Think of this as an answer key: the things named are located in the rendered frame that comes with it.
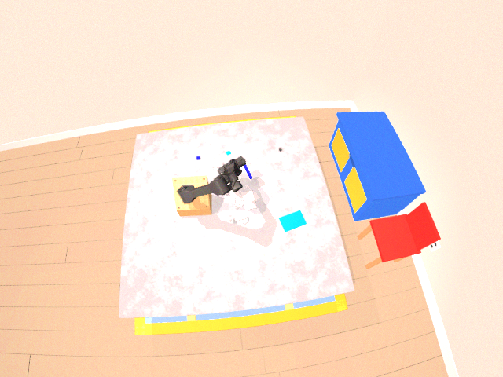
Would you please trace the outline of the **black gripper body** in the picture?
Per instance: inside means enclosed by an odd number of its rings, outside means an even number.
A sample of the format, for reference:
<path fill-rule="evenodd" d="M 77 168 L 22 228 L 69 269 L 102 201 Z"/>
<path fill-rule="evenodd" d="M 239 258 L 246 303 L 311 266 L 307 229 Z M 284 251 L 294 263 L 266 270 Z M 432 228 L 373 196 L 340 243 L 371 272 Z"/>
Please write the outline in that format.
<path fill-rule="evenodd" d="M 222 171 L 219 168 L 217 169 L 217 172 L 219 174 L 221 174 Z M 228 175 L 223 175 L 223 177 L 226 179 L 227 182 L 229 182 L 229 183 L 231 182 L 230 179 L 229 179 L 229 177 L 228 177 Z M 234 185 L 234 187 L 233 187 L 232 190 L 233 190 L 233 192 L 237 192 L 238 190 L 240 190 L 242 188 L 243 188 L 243 185 L 239 181 L 236 181 L 236 183 L 235 183 L 235 185 Z"/>

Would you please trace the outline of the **cyan flat plate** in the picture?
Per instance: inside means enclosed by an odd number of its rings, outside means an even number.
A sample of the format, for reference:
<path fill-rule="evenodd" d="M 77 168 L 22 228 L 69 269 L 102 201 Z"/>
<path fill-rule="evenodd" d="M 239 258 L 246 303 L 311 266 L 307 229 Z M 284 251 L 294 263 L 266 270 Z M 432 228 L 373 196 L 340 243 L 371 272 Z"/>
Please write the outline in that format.
<path fill-rule="evenodd" d="M 300 227 L 302 225 L 307 224 L 304 216 L 301 214 L 300 210 L 296 211 L 292 214 L 286 215 L 282 218 L 279 218 L 281 224 L 283 225 L 283 230 L 285 232 Z"/>

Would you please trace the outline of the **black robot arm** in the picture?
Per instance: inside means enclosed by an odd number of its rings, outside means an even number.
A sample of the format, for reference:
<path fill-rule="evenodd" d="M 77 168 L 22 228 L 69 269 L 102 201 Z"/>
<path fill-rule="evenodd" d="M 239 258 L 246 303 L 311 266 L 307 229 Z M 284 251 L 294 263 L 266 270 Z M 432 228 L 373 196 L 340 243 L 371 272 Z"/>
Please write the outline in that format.
<path fill-rule="evenodd" d="M 178 189 L 178 195 L 181 198 L 184 204 L 190 204 L 197 197 L 205 196 L 208 194 L 215 194 L 217 196 L 224 196 L 228 192 L 230 192 L 236 181 L 238 181 L 238 176 L 241 175 L 242 170 L 240 167 L 246 164 L 246 160 L 243 156 L 239 156 L 236 159 L 231 159 L 228 163 L 225 163 L 219 169 L 223 172 L 223 174 L 219 174 L 208 185 L 203 185 L 195 188 L 193 185 L 182 185 Z M 228 175 L 230 179 L 229 185 L 226 182 L 226 179 L 223 175 Z"/>

